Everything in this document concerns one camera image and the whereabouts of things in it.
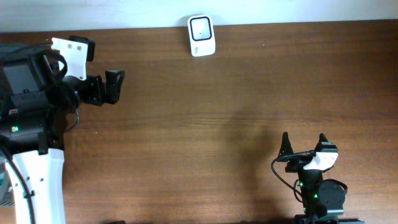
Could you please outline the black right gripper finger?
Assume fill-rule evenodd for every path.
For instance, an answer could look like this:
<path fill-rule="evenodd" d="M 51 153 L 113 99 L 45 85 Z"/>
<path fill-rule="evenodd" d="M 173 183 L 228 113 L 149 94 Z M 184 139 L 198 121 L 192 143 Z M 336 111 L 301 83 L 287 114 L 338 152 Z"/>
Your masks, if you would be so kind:
<path fill-rule="evenodd" d="M 288 132 L 284 132 L 282 134 L 282 142 L 281 142 L 280 150 L 278 153 L 278 157 L 289 156 L 293 153 L 294 153 L 294 151 L 292 149 L 292 146 L 291 146 L 291 143 L 289 140 L 289 134 L 288 134 Z"/>
<path fill-rule="evenodd" d="M 326 136 L 323 133 L 320 133 L 318 143 L 315 146 L 315 151 L 321 152 L 329 148 L 330 148 L 329 141 L 327 140 Z"/>

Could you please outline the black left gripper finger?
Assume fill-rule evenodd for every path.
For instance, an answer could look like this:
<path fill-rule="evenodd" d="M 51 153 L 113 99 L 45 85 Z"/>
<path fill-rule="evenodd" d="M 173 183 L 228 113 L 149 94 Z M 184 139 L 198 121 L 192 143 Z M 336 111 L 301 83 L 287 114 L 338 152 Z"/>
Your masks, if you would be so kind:
<path fill-rule="evenodd" d="M 124 70 L 107 70 L 105 71 L 106 84 L 121 86 L 124 81 Z"/>
<path fill-rule="evenodd" d="M 116 104 L 119 101 L 121 92 L 121 85 L 118 83 L 106 84 L 106 102 L 109 104 Z"/>

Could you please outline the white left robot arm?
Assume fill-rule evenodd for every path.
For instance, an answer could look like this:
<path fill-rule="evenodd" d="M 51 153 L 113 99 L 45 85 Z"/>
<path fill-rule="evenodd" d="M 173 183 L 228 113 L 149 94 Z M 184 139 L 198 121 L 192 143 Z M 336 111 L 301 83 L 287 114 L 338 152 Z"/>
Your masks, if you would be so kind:
<path fill-rule="evenodd" d="M 18 223 L 65 223 L 63 136 L 83 103 L 118 102 L 122 70 L 90 76 L 94 41 L 71 36 L 1 45 L 1 205 Z"/>

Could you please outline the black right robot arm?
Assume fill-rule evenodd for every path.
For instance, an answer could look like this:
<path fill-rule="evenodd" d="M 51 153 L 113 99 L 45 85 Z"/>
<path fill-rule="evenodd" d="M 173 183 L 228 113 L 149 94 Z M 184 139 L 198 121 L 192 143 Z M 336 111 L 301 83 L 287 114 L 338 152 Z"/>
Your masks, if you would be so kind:
<path fill-rule="evenodd" d="M 303 206 L 303 214 L 295 215 L 294 223 L 363 223 L 358 219 L 341 219 L 348 186 L 336 179 L 324 179 L 323 173 L 332 169 L 339 156 L 335 143 L 321 133 L 313 150 L 294 152 L 289 134 L 282 134 L 278 156 L 271 162 L 271 171 L 288 188 Z M 296 173 L 298 178 L 289 184 L 275 170 L 274 164 L 286 164 L 286 173 Z"/>

